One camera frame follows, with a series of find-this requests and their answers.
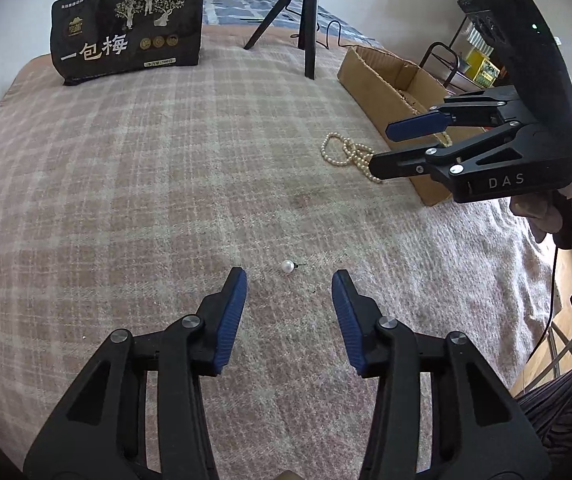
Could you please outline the black clothes rack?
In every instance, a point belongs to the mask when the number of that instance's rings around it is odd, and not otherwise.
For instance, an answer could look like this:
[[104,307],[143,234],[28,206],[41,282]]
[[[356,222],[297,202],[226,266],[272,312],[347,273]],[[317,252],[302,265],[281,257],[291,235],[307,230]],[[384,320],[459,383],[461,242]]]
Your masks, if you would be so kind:
[[474,26],[463,18],[449,40],[435,41],[425,51],[420,67],[430,73],[451,94],[473,92],[479,87],[466,76],[467,58],[474,50],[469,35]]

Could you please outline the single white pearl earring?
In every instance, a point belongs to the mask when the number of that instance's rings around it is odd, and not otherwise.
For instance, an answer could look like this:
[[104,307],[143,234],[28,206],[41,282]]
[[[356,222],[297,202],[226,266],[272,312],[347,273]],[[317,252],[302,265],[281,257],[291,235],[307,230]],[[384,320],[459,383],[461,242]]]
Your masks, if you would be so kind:
[[303,268],[304,266],[306,266],[305,263],[298,263],[292,260],[284,260],[280,264],[280,268],[285,274],[292,274],[292,272],[294,272],[299,268]]

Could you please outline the pink plaid blanket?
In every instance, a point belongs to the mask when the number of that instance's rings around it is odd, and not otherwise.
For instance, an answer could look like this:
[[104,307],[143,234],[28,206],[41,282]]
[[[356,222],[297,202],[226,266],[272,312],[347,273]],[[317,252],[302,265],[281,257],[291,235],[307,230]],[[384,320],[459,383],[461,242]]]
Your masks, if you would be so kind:
[[[551,249],[507,202],[427,207],[321,157],[332,131],[385,142],[319,50],[245,50],[208,27],[196,67],[66,87],[46,58],[0,102],[0,448],[21,463],[112,330],[162,330],[234,266],[248,295],[233,353],[202,383],[224,479],[353,479],[376,385],[350,366],[330,282],[412,330],[466,333],[511,384],[548,316]],[[285,274],[284,260],[306,266]]]

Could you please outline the black tripod stand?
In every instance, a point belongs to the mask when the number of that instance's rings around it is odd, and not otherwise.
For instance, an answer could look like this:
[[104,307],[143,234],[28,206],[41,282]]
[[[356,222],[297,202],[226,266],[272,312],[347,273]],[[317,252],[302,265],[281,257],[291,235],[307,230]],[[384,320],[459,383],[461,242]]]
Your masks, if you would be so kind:
[[[292,0],[277,0],[263,21],[250,36],[245,50],[250,50],[265,33],[275,19],[289,6]],[[304,76],[315,78],[316,31],[318,30],[318,0],[302,0],[300,10],[298,48],[304,51]]]

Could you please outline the brown cardboard tray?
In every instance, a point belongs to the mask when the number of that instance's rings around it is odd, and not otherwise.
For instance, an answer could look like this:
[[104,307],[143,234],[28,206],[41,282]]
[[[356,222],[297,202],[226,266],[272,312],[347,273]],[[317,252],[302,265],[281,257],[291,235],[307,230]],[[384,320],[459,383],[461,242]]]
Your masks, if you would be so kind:
[[[417,139],[389,140],[385,131],[389,124],[424,114],[449,96],[430,73],[392,52],[351,46],[337,77],[393,151],[430,148],[434,144],[450,146],[484,132],[480,127],[449,127],[445,132]],[[444,185],[430,177],[410,177],[410,180],[426,206],[435,206],[451,197]]]

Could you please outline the black printed snack bag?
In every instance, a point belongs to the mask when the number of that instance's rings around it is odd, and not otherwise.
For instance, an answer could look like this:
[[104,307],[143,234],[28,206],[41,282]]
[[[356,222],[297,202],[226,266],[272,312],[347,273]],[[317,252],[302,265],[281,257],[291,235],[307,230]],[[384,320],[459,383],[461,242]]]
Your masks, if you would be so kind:
[[204,0],[57,0],[51,58],[64,84],[199,62]]

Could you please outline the yellow box on rack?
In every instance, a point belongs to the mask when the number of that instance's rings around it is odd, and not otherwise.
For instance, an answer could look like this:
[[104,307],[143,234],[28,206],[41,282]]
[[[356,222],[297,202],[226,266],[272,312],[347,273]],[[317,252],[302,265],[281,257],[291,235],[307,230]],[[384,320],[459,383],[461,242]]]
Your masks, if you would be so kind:
[[470,51],[465,62],[468,65],[465,76],[480,87],[492,87],[500,76],[501,71],[490,61],[490,58],[476,48]]

